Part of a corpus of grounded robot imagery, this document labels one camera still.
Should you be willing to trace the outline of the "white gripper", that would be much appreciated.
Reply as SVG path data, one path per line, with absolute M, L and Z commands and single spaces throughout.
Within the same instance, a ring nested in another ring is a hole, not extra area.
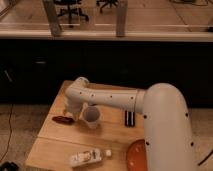
M 81 113 L 81 104 L 76 102 L 66 102 L 64 114 L 69 117 L 78 118 Z

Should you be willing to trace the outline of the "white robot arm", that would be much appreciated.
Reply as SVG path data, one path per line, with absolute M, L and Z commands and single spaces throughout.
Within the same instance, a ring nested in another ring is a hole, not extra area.
M 79 114 L 84 102 L 142 114 L 148 171 L 196 171 L 192 129 L 182 93 L 168 83 L 147 90 L 91 89 L 78 77 L 65 91 L 66 109 Z

